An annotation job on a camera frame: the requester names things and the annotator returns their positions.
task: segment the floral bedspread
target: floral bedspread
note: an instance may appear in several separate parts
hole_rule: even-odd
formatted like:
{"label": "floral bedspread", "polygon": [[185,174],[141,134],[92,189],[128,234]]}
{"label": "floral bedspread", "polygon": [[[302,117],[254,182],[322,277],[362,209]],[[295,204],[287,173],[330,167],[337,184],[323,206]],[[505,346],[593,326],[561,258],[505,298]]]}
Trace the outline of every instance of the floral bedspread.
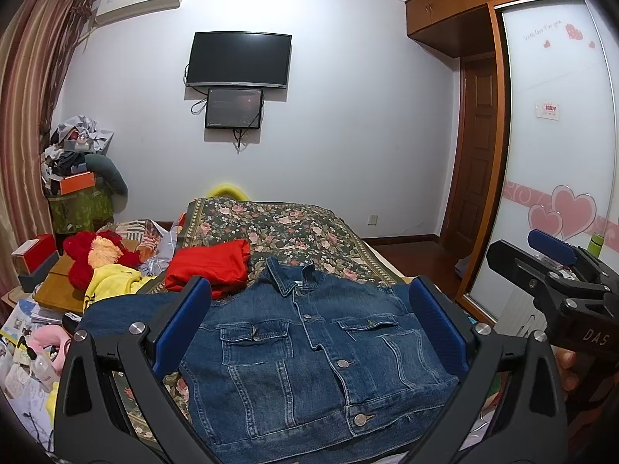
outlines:
{"label": "floral bedspread", "polygon": [[[327,209],[306,204],[239,202],[222,197],[197,199],[189,205],[176,249],[212,246],[235,239],[250,242],[250,284],[271,256],[285,264],[313,262],[318,270],[360,284],[403,283],[341,218]],[[142,291],[166,291],[164,277],[165,273],[161,274]],[[156,445],[126,379],[116,374],[115,380],[135,432],[149,444]],[[168,375],[163,385],[189,419],[189,389],[180,374]]]}

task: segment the denim jacket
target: denim jacket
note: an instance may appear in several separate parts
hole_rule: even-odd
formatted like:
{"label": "denim jacket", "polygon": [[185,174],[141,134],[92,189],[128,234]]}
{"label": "denim jacket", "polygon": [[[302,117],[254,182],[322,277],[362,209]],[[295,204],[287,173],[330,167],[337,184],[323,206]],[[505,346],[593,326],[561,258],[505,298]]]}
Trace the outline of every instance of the denim jacket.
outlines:
{"label": "denim jacket", "polygon": [[[197,433],[224,464],[344,464],[419,438],[457,379],[406,289],[269,258],[252,286],[212,303],[181,362]],[[148,298],[103,300],[80,327],[116,330]]]}

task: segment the pocket flap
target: pocket flap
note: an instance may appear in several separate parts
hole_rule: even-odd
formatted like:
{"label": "pocket flap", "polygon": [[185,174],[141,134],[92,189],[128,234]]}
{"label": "pocket flap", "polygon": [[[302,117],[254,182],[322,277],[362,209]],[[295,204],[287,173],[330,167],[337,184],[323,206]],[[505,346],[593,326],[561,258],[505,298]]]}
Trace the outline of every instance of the pocket flap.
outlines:
{"label": "pocket flap", "polygon": [[221,339],[224,342],[241,342],[245,340],[259,342],[270,338],[288,336],[286,321],[265,321],[256,324],[239,324],[221,328]]}
{"label": "pocket flap", "polygon": [[379,326],[397,326],[393,314],[374,314],[367,317],[345,317],[336,321],[342,330],[372,330]]}

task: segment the clear plastic bottle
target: clear plastic bottle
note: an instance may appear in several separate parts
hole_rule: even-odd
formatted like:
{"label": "clear plastic bottle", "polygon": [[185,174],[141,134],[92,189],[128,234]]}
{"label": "clear plastic bottle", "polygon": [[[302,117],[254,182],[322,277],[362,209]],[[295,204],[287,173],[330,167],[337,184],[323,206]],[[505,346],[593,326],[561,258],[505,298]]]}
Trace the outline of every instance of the clear plastic bottle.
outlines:
{"label": "clear plastic bottle", "polygon": [[26,351],[30,358],[32,373],[43,384],[43,388],[47,392],[51,392],[54,382],[60,382],[60,377],[58,377],[54,367],[51,365],[51,361],[44,354],[36,354],[30,347]]}

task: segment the pink neck pillow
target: pink neck pillow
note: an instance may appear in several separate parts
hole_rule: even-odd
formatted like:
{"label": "pink neck pillow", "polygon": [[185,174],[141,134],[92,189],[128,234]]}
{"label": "pink neck pillow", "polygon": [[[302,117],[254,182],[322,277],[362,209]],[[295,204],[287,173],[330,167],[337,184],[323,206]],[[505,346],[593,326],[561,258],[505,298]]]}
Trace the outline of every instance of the pink neck pillow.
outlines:
{"label": "pink neck pillow", "polygon": [[67,346],[70,343],[69,334],[64,331],[64,328],[57,324],[50,324],[35,330],[26,340],[28,347],[36,354],[42,354],[43,349],[50,345],[58,347],[58,355],[51,362],[54,371],[60,375],[63,371],[64,359],[66,358]]}

